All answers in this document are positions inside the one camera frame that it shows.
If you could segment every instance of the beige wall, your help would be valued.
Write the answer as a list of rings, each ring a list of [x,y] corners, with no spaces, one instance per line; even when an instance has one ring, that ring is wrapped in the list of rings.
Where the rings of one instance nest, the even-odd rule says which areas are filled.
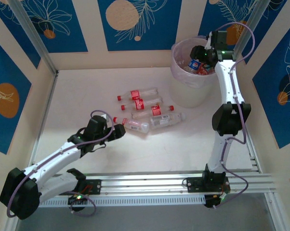
[[[108,52],[96,0],[72,0],[88,48],[84,53],[52,53],[59,70],[170,66],[170,51]],[[176,41],[198,34],[207,0],[183,0]]]
[[[9,151],[7,155],[0,153],[1,192],[9,171],[15,167],[24,168],[28,165],[28,160],[39,131],[42,115],[52,86],[53,77],[44,62],[40,63],[38,70],[32,65],[31,61],[1,20],[0,45],[32,83]],[[0,224],[5,223],[5,219],[7,218],[5,208],[0,203]]]
[[[279,149],[258,97],[252,78],[266,61],[273,49],[290,28],[290,0],[288,0],[248,62],[237,69],[240,87],[245,101],[252,111],[247,121],[251,136],[260,157],[263,170],[275,177],[278,191],[290,218],[290,144]]]

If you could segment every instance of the white floor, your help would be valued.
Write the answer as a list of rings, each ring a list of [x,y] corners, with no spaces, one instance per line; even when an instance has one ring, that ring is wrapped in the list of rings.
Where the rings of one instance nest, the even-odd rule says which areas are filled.
[[[211,118],[221,105],[218,81],[201,106],[187,109],[171,100],[170,76],[166,67],[60,71],[35,161],[53,153],[78,129],[87,126],[93,110],[131,116],[121,111],[117,95],[153,86],[158,87],[165,105],[174,105],[176,112],[186,113],[185,122],[147,135],[127,130],[123,138],[86,154],[60,173],[73,167],[83,173],[203,170],[214,143]],[[251,169],[247,147],[233,142],[226,166]]]

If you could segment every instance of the trash can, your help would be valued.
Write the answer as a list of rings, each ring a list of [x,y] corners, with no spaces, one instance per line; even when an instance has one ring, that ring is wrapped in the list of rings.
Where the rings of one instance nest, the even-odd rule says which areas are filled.
[[[179,106],[188,108],[199,106],[207,98],[213,83],[218,79],[215,72],[200,76],[182,69],[191,61],[192,48],[197,45],[205,46],[206,43],[206,39],[195,37],[172,46],[170,95]]]

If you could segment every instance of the clear plastic bottle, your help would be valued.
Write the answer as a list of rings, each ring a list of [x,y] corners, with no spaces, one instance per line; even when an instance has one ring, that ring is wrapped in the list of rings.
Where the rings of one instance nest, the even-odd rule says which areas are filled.
[[[186,115],[184,113],[167,113],[163,115],[152,116],[150,118],[151,128],[162,128],[170,125],[177,124],[186,119]]]
[[[152,106],[162,105],[162,104],[163,104],[163,101],[161,97],[156,97],[156,98],[148,99],[148,100],[139,99],[139,100],[135,100],[132,103],[122,105],[121,109],[123,111],[127,109],[144,110],[144,109],[149,109]]]
[[[114,117],[114,123],[122,124],[125,128],[131,129],[134,131],[139,131],[142,133],[148,133],[149,131],[149,124],[146,122],[137,121],[135,119],[127,119],[127,118],[120,118]]]
[[[148,110],[132,112],[131,115],[133,119],[140,119],[148,116],[158,116],[160,114],[167,113],[168,111],[174,111],[174,106],[152,106]]]
[[[140,90],[132,90],[123,95],[117,96],[118,101],[121,100],[138,100],[140,98],[145,98],[147,96],[158,95],[158,88],[147,88]]]

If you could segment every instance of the metal corner post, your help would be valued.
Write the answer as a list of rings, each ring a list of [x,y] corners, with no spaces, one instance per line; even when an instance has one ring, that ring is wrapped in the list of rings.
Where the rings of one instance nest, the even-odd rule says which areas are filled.
[[[29,16],[22,6],[22,3],[19,0],[7,0],[7,2],[38,54],[44,60],[54,77],[56,77],[57,70],[54,63],[52,62],[48,50],[46,49],[34,25],[31,23]]]
[[[254,1],[257,1],[257,3],[246,23],[246,25],[250,27],[252,31],[254,31],[255,28],[257,27],[261,17],[263,16],[266,8],[268,7],[268,4],[270,3],[270,0],[254,0]],[[244,29],[234,48],[235,57],[238,58],[238,56],[242,54],[242,51],[246,47],[250,38],[251,34],[247,29]]]

